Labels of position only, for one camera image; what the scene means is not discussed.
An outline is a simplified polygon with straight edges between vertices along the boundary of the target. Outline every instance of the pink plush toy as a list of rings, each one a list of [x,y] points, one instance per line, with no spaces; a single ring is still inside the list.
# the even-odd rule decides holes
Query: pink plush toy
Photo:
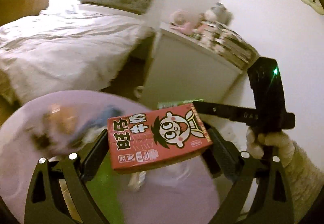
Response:
[[[173,26],[183,27],[188,21],[188,12],[184,10],[177,10],[170,15],[170,24]]]
[[[190,36],[192,35],[192,30],[194,28],[194,25],[191,22],[186,22],[181,27],[171,25],[170,28],[178,30],[182,34]]]

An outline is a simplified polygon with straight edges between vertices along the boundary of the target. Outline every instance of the metal screw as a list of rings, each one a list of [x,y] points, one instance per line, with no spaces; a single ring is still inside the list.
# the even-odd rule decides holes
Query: metal screw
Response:
[[[243,152],[241,152],[241,157],[243,157],[243,158],[249,158],[250,157],[250,154],[247,151],[243,151]]]
[[[278,156],[273,156],[272,160],[275,161],[276,163],[280,162],[280,158]]]
[[[70,160],[74,160],[78,157],[78,154],[77,153],[72,153],[72,154],[69,154],[69,159]]]
[[[40,164],[43,164],[43,163],[46,162],[46,158],[45,158],[45,157],[42,157],[42,158],[40,158],[40,159],[38,160],[38,162],[39,162]]]

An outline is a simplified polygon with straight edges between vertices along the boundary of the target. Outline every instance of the red milk carton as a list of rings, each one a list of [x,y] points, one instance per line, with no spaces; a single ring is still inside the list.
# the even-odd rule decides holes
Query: red milk carton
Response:
[[[212,141],[192,103],[108,119],[112,168],[141,172],[200,155]]]

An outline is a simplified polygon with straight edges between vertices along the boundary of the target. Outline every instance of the stack of books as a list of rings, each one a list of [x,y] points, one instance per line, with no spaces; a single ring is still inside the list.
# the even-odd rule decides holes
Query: stack of books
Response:
[[[206,27],[201,34],[199,44],[208,49],[212,49],[215,44],[215,39],[220,37],[222,31],[217,23],[204,22],[204,24]]]
[[[257,51],[240,35],[219,22],[203,22],[204,31],[199,44],[213,50],[239,69],[246,68],[257,55]]]
[[[220,28],[222,33],[214,39],[213,50],[239,69],[246,68],[257,51],[227,26],[220,24]]]

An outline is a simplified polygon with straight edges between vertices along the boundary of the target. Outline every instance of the sleeve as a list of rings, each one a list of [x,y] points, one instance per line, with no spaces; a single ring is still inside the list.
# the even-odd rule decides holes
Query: sleeve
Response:
[[[323,224],[324,188],[305,217],[298,224]]]
[[[285,173],[292,194],[295,223],[299,223],[319,196],[324,184],[324,173],[295,142],[294,146],[295,152]]]

